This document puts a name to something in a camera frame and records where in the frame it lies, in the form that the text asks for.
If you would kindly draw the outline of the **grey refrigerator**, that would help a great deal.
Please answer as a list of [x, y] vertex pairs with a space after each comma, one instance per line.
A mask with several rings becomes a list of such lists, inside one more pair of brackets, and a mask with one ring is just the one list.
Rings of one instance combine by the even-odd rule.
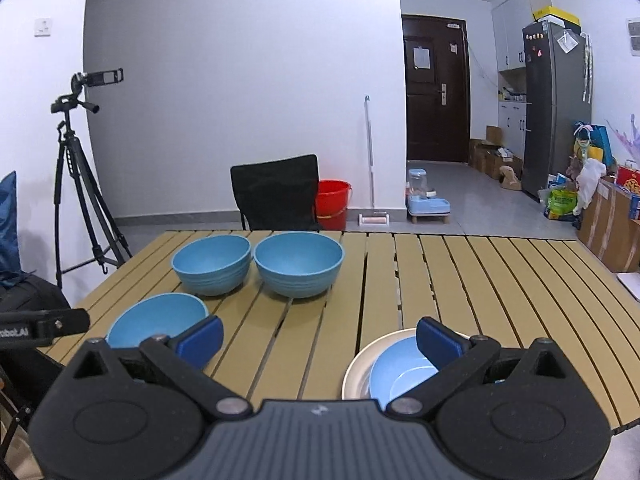
[[533, 198], [562, 174], [574, 154], [578, 122], [590, 122], [586, 40], [554, 23], [523, 29], [526, 69], [526, 133], [522, 191]]

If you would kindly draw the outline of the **white plastic bag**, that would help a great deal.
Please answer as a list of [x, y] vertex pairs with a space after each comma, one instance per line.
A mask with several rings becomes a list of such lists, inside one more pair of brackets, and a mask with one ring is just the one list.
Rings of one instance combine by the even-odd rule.
[[586, 159], [576, 179], [577, 202], [573, 210], [574, 216], [579, 216], [590, 205], [600, 180], [605, 176], [606, 166], [603, 162], [594, 158]]

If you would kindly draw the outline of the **green yellow bag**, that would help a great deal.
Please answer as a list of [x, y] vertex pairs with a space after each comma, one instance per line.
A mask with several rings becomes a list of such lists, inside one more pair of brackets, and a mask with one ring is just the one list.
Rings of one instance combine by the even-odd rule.
[[544, 216], [549, 220], [572, 221], [576, 206], [576, 191], [566, 188], [549, 188]]

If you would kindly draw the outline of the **large blue bowl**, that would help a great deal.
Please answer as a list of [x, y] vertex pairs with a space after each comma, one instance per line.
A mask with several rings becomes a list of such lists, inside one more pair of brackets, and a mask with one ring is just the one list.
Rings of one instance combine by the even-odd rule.
[[321, 233], [285, 232], [259, 242], [253, 257], [262, 281], [272, 292], [286, 298], [307, 299], [333, 286], [345, 249]]

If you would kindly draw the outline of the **large cream plate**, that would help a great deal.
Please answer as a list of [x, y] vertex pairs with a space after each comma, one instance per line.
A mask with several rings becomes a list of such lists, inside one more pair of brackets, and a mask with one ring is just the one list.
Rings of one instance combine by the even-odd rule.
[[396, 332], [386, 334], [372, 341], [354, 357], [343, 378], [342, 400], [371, 399], [369, 396], [369, 377], [373, 363], [386, 348], [405, 334], [416, 336], [416, 330], [408, 328], [408, 330], [396, 330]]

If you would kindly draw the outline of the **medium blue plate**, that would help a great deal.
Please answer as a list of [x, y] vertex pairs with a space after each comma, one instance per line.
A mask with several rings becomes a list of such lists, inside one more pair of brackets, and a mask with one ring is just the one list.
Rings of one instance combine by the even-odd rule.
[[375, 360], [369, 377], [369, 396], [382, 410], [438, 372], [416, 344], [416, 336], [405, 334], [386, 348]]

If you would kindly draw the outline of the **white flat scale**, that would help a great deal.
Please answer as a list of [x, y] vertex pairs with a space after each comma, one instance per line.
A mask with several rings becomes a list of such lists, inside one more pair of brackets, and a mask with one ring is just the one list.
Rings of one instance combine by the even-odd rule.
[[617, 273], [616, 278], [620, 281], [631, 296], [635, 300], [640, 301], [640, 273], [639, 272], [627, 272]]

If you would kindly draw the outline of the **white wall switch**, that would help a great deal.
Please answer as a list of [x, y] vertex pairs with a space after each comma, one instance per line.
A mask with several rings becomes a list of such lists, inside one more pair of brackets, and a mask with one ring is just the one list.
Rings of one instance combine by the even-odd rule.
[[50, 37], [52, 35], [52, 20], [50, 18], [37, 18], [34, 25], [34, 36]]

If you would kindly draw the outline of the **black folding chair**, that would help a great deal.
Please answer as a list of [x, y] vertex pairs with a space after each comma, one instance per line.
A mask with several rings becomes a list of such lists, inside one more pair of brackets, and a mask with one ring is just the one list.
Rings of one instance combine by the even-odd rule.
[[320, 231], [316, 211], [318, 158], [308, 154], [230, 168], [242, 228]]

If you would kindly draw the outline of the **red plastic bucket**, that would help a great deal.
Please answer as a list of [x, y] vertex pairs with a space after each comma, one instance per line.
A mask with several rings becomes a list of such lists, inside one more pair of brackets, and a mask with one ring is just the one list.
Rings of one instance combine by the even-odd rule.
[[316, 215], [323, 229], [344, 231], [352, 186], [342, 180], [320, 180], [316, 196]]

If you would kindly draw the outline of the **blue cloth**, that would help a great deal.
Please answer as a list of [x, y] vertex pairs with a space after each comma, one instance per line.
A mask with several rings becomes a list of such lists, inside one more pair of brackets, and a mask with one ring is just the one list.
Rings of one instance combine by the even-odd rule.
[[23, 276], [17, 236], [17, 175], [7, 174], [1, 181], [1, 286], [10, 288]]

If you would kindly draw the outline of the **white cabinet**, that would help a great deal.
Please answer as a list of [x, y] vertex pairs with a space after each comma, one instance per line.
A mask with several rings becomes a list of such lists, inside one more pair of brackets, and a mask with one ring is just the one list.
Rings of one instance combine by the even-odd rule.
[[506, 0], [491, 11], [499, 73], [525, 67], [523, 29], [535, 21], [535, 11], [550, 4], [551, 0]]

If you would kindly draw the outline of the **medium blue bowl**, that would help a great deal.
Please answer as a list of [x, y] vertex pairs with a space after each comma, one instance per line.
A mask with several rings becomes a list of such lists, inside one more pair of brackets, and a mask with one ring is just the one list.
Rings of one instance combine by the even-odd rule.
[[235, 234], [213, 235], [183, 246], [172, 270], [190, 294], [222, 296], [241, 286], [250, 270], [252, 244]]

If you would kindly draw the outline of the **small blue bowl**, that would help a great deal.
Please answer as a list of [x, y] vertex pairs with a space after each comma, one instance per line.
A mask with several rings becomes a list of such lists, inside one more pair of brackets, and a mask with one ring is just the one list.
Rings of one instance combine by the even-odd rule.
[[183, 292], [146, 298], [119, 315], [106, 335], [112, 348], [136, 348], [154, 335], [178, 336], [209, 316], [204, 302]]

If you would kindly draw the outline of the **blue pet water feeder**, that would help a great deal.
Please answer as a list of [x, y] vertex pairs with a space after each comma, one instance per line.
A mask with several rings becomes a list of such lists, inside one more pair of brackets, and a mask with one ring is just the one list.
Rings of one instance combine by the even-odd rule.
[[440, 220], [447, 223], [451, 214], [450, 203], [438, 197], [434, 188], [430, 188], [427, 171], [423, 168], [408, 170], [406, 208], [408, 217], [414, 224], [421, 219]]

